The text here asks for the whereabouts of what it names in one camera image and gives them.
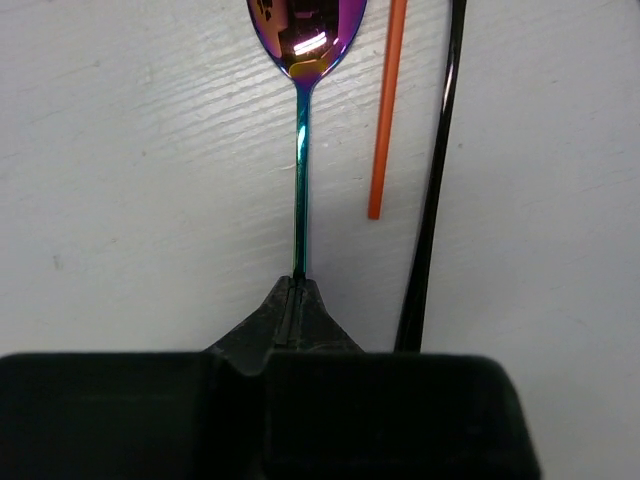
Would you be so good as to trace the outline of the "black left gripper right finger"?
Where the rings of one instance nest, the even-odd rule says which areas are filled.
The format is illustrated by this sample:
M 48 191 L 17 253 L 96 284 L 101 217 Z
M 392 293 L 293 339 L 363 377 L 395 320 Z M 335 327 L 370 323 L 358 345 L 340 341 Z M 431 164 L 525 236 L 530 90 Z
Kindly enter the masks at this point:
M 269 479 L 538 479 L 505 369 L 476 355 L 295 351 L 264 367 Z

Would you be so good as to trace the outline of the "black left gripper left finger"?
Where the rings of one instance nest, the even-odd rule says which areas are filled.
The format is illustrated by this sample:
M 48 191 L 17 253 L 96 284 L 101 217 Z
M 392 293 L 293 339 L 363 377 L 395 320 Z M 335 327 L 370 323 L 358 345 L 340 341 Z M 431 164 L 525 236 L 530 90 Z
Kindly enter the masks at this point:
M 228 364 L 193 352 L 30 352 L 1 360 L 4 479 L 196 479 Z

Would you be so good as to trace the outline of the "black spoon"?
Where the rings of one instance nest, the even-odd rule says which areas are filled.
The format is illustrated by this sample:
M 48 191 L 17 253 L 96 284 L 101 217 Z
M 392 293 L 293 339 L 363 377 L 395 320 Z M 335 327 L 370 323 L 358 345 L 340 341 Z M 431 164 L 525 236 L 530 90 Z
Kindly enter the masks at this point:
M 420 229 L 394 344 L 395 352 L 421 350 L 435 227 L 460 69 L 466 9 L 466 0 L 452 0 L 442 103 Z

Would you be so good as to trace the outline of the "rainbow iridescent spoon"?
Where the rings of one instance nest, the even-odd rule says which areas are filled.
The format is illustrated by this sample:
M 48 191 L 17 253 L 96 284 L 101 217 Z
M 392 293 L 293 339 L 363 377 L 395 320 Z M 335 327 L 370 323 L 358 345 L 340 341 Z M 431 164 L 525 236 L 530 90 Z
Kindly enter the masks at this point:
M 344 58 L 366 0 L 251 0 L 248 12 L 266 53 L 296 89 L 293 278 L 307 272 L 311 96 Z

